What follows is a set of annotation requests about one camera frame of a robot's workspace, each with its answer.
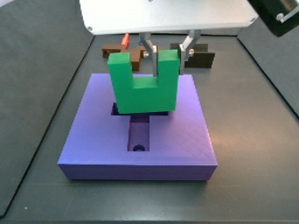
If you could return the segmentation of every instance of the black surface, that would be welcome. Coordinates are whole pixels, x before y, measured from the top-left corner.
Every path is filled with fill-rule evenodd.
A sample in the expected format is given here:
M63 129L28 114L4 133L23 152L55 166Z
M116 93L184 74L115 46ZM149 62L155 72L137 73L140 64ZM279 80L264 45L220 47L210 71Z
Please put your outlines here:
M9 223L299 221L299 125L292 111L235 38L207 38L212 69L194 74L219 168L200 181L69 181L56 165L89 74L108 71L96 37L7 216ZM167 49L184 36L156 36ZM131 37L137 45L137 36ZM143 60L140 73L151 62Z
M299 27L278 38L260 19L244 28L238 39L299 116Z
M0 216L91 40L76 0L19 0L0 8Z

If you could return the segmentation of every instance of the green block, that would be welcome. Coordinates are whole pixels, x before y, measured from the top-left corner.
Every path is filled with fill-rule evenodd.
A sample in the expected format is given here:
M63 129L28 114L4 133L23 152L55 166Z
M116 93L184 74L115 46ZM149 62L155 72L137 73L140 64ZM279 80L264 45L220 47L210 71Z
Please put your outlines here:
M133 77L128 52L111 53L107 65L120 114L175 110L180 66L176 50L157 52L155 77Z

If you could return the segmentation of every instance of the white robot part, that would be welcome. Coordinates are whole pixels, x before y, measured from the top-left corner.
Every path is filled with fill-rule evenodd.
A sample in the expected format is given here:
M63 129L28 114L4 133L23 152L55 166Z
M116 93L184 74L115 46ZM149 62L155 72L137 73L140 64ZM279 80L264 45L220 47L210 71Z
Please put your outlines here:
M95 35L246 27L258 14L247 0L80 0Z

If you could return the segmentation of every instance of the purple base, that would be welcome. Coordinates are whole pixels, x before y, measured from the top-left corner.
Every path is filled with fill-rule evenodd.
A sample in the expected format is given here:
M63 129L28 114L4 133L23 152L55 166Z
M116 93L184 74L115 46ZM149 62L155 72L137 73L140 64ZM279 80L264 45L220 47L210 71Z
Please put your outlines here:
M176 110L149 117L149 151L127 151L129 116L111 115L108 74L92 74L59 166L68 179L208 180L218 167L191 75Z

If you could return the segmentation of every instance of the dark brown block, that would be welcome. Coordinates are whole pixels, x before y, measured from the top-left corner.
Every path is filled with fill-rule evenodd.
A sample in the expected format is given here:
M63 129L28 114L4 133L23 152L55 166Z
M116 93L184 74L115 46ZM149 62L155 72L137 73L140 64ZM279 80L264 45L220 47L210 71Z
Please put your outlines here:
M140 51L139 50L121 50L121 53L129 53L132 70L139 71L140 60L141 60Z
M144 58L144 52L145 52L145 47L143 45L139 45L136 47L136 50L140 52L140 58Z
M108 55L111 53L120 53L121 50L125 50L127 47L124 45L103 45L101 51L103 51L103 58L108 58Z

